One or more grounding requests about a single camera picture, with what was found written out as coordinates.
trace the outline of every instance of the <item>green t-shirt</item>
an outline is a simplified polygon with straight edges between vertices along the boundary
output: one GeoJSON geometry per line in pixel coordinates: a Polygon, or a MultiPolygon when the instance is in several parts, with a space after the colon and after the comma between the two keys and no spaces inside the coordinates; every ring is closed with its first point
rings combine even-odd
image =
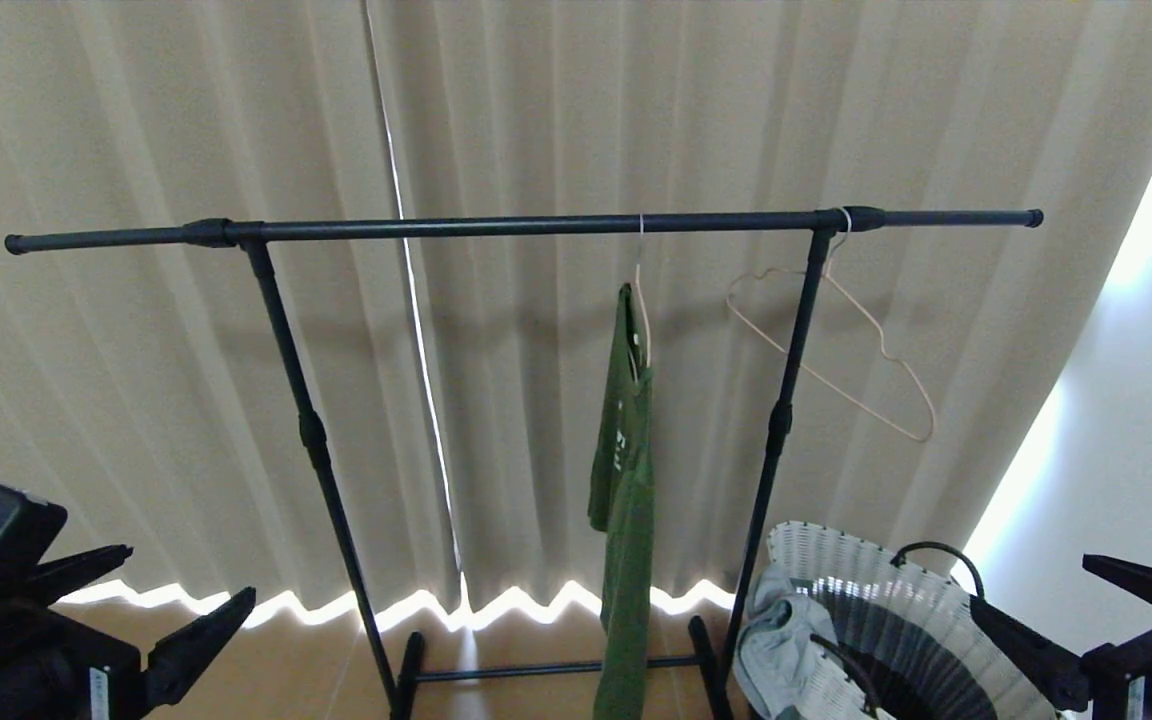
{"type": "Polygon", "coordinates": [[[602,629],[607,655],[594,698],[594,720],[643,715],[652,614],[652,369],[643,367],[634,293],[621,287],[616,333],[602,396],[589,523],[607,533],[602,567],[602,629]]]}

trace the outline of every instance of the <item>light blue garment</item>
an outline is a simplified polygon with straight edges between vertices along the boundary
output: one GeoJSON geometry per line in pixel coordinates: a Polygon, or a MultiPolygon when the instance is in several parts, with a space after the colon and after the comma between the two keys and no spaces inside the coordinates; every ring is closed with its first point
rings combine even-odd
{"type": "Polygon", "coordinates": [[[829,612],[795,592],[788,571],[772,564],[755,584],[746,615],[732,667],[736,682],[760,717],[796,720],[795,705],[819,660],[812,634],[838,643],[829,612]]]}

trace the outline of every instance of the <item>black metal clothes rack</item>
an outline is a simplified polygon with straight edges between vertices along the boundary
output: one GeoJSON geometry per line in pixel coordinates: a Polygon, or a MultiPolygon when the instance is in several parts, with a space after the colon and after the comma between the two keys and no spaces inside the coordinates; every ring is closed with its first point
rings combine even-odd
{"type": "Polygon", "coordinates": [[[599,670],[599,661],[554,662],[544,665],[521,665],[509,667],[486,667],[478,670],[423,670],[425,638],[412,632],[407,639],[402,666],[394,679],[389,658],[376,629],[376,612],[367,597],[362,577],[358,553],[353,541],[353,532],[340,503],[338,479],[332,469],[332,456],[326,442],[326,429],[314,410],[308,391],[305,373],[287,311],[279,295],[274,264],[270,260],[270,242],[308,240],[397,240],[412,237],[483,237],[483,236],[550,236],[551,234],[604,234],[604,233],[684,233],[684,232],[812,232],[812,245],[808,250],[806,273],[799,306],[794,320],[790,351],[785,363],[780,395],[772,407],[768,419],[767,447],[759,473],[758,492],[750,515],[745,553],[736,583],[732,620],[727,626],[722,653],[710,646],[708,629],[700,616],[692,616],[687,630],[691,635],[690,655],[652,657],[649,667],[696,666],[705,685],[710,711],[717,719],[730,719],[732,705],[727,698],[727,675],[732,659],[736,655],[736,638],[741,616],[744,614],[750,579],[755,574],[755,560],[763,537],[763,525],[767,520],[772,486],[776,478],[785,441],[794,420],[794,387],[803,364],[808,328],[812,323],[814,297],[820,286],[824,262],[829,251],[829,241],[839,232],[872,232],[882,227],[932,227],[932,225],[1011,225],[1011,227],[1034,228],[1043,222],[1040,210],[1015,211],[886,211],[849,206],[844,211],[813,210],[804,213],[710,213],[710,214],[657,214],[657,215],[584,215],[584,217],[524,217],[524,218],[462,218],[426,220],[340,220],[340,222],[265,223],[233,222],[228,219],[206,219],[195,223],[169,228],[118,229],[118,232],[78,232],[37,234],[37,236],[6,237],[6,249],[13,255],[41,250],[82,249],[83,247],[132,247],[175,245],[185,243],[198,247],[238,247],[247,251],[256,282],[260,285],[270,325],[278,341],[283,359],[291,396],[300,414],[301,441],[310,457],[311,465],[323,491],[323,500],[328,506],[332,529],[338,538],[340,556],[344,561],[353,592],[357,598],[362,624],[376,657],[376,669],[380,674],[385,698],[389,703],[393,719],[407,720],[412,714],[416,689],[420,683],[453,682],[470,679],[508,679],[520,675],[552,675],[561,673],[590,673],[599,670]]]}

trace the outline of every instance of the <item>beige curtain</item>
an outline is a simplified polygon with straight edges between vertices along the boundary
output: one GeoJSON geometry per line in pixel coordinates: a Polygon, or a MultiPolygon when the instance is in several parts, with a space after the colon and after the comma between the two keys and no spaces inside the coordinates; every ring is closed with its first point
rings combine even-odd
{"type": "MultiPolygon", "coordinates": [[[[135,588],[347,590],[242,253],[10,258],[8,232],[385,218],[399,196],[407,217],[1041,206],[1038,232],[840,255],[932,393],[932,442],[799,381],[770,520],[963,541],[1151,170],[1152,3],[0,3],[0,479],[70,507],[61,551],[134,544],[135,588]]],[[[667,592],[732,588],[783,357],[723,294],[805,241],[644,242],[667,592]]],[[[475,607],[599,591],[586,477],[637,242],[414,241],[411,287],[401,242],[274,247],[378,605],[453,606],[453,533],[475,607]]],[[[787,338],[796,296],[791,275],[741,301],[787,338]]],[[[835,293],[806,361],[925,423],[835,293]]]]}

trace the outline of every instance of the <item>floor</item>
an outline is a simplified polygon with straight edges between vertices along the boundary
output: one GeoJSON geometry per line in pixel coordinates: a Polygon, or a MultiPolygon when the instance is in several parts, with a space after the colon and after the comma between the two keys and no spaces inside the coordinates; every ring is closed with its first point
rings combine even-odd
{"type": "MultiPolygon", "coordinates": [[[[131,642],[145,653],[157,639],[194,619],[191,612],[175,602],[142,609],[129,602],[106,601],[56,606],[56,611],[131,642]]],[[[707,602],[680,616],[654,612],[649,637],[653,655],[691,652],[685,623],[694,614],[705,619],[717,646],[727,624],[727,611],[707,602]]],[[[426,670],[594,660],[602,655],[598,617],[579,607],[564,612],[552,626],[539,626],[520,612],[509,612],[478,632],[447,632],[433,615],[422,612],[382,635],[396,670],[408,634],[414,630],[424,632],[429,642],[426,670]]],[[[597,687],[596,673],[431,683],[420,685],[414,717],[590,717],[597,687]]],[[[728,692],[736,717],[745,717],[744,698],[735,680],[728,692]]],[[[159,708],[151,717],[165,720],[387,715],[380,679],[366,637],[358,632],[356,616],[303,626],[289,612],[280,612],[259,628],[241,630],[179,706],[159,708]]],[[[708,717],[699,672],[695,667],[650,670],[643,717],[650,720],[708,717]]]]}

